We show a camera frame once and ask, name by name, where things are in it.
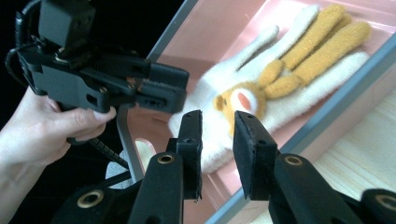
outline finger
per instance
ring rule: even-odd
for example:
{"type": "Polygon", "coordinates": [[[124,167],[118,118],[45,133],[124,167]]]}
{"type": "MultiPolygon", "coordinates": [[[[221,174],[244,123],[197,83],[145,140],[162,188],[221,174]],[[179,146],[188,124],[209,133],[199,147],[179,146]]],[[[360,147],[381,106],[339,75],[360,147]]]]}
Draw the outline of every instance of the finger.
{"type": "Polygon", "coordinates": [[[91,130],[89,133],[84,133],[82,135],[76,136],[76,141],[83,142],[83,141],[93,139],[93,138],[99,136],[100,134],[102,134],[105,131],[105,128],[106,128],[106,125],[102,124],[99,127],[97,127],[96,129],[91,130]]]}
{"type": "Polygon", "coordinates": [[[110,107],[107,113],[99,113],[90,109],[77,108],[58,115],[54,129],[63,136],[74,136],[78,132],[94,129],[114,119],[116,110],[114,107],[110,107]]]}
{"type": "Polygon", "coordinates": [[[20,104],[18,105],[18,109],[22,111],[32,111],[32,109],[40,110],[42,107],[45,107],[46,103],[47,101],[45,96],[35,95],[32,89],[28,87],[20,104]]]}
{"type": "Polygon", "coordinates": [[[77,138],[78,136],[87,135],[87,134],[93,132],[94,130],[96,130],[99,126],[100,126],[100,124],[99,124],[98,126],[96,126],[96,127],[92,127],[92,128],[90,128],[90,129],[84,129],[84,130],[82,130],[82,131],[73,133],[73,134],[70,135],[69,137],[77,138]]]}

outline human hand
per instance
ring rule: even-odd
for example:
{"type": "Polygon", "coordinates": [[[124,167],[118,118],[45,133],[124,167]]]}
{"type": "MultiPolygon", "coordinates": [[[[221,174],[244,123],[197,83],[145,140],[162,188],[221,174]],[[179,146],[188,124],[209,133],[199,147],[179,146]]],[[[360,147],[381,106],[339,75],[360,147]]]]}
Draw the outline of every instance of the human hand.
{"type": "Polygon", "coordinates": [[[0,161],[45,167],[67,152],[68,137],[77,141],[94,138],[115,116],[113,107],[106,114],[81,108],[62,112],[48,96],[37,96],[28,89],[0,132],[0,161]]]}

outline plush bunny face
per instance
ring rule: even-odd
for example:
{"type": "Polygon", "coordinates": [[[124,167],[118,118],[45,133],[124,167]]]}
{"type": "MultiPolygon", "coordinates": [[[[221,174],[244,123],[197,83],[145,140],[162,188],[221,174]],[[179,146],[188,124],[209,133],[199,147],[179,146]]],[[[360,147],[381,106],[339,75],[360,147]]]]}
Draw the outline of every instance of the plush bunny face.
{"type": "Polygon", "coordinates": [[[230,124],[230,135],[233,135],[233,116],[236,110],[244,111],[262,118],[265,112],[265,93],[256,82],[242,82],[214,100],[214,107],[221,111],[230,124]]]}

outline black background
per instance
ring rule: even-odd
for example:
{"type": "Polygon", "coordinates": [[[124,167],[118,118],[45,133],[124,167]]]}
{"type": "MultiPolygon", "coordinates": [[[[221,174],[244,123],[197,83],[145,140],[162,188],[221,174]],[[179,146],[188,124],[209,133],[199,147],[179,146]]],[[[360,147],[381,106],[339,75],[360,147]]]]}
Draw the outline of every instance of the black background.
{"type": "MultiPolygon", "coordinates": [[[[0,57],[15,46],[14,22],[17,11],[29,1],[7,1],[0,7],[0,57]]],[[[163,30],[172,20],[182,0],[92,0],[97,9],[91,38],[107,44],[135,49],[146,57],[163,30]]],[[[16,71],[19,65],[13,64],[16,71]]],[[[12,116],[25,88],[0,65],[0,128],[12,116]]],[[[115,151],[121,151],[115,121],[107,124],[100,139],[115,151]]],[[[104,179],[109,160],[88,144],[72,146],[65,157],[49,165],[23,201],[10,223],[49,223],[64,200],[84,186],[104,179]]]]}

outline yellow plush ear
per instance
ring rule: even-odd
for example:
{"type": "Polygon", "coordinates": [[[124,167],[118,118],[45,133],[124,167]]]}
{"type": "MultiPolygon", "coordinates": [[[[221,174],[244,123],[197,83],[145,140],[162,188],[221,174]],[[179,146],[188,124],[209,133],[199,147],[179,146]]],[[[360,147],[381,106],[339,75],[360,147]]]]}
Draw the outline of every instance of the yellow plush ear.
{"type": "Polygon", "coordinates": [[[284,63],[280,60],[273,60],[265,66],[259,76],[259,85],[266,87],[273,83],[283,70],[284,63]]]}
{"type": "Polygon", "coordinates": [[[318,14],[317,19],[308,28],[301,39],[281,58],[285,67],[292,70],[302,62],[317,45],[322,43],[329,32],[345,17],[345,10],[340,5],[330,5],[318,14]]]}
{"type": "Polygon", "coordinates": [[[332,38],[332,36],[334,36],[339,30],[341,30],[342,28],[346,27],[347,25],[349,25],[350,23],[352,23],[352,17],[347,14],[344,13],[343,15],[343,19],[341,19],[333,28],[332,30],[326,35],[326,37],[321,41],[321,43],[319,45],[317,45],[316,50],[319,49],[319,47],[321,45],[323,45],[324,43],[326,43],[330,38],[332,38]]]}
{"type": "Polygon", "coordinates": [[[301,85],[297,76],[280,77],[276,82],[265,88],[265,95],[269,100],[289,95],[301,85]]]}
{"type": "Polygon", "coordinates": [[[370,33],[371,27],[367,22],[349,24],[301,63],[293,71],[293,75],[299,77],[303,85],[309,84],[344,55],[366,41],[370,33]]]}
{"type": "Polygon", "coordinates": [[[218,96],[215,98],[215,100],[213,101],[213,106],[214,106],[215,109],[217,109],[218,111],[222,111],[223,105],[224,105],[224,99],[223,99],[222,95],[218,95],[218,96]]]}

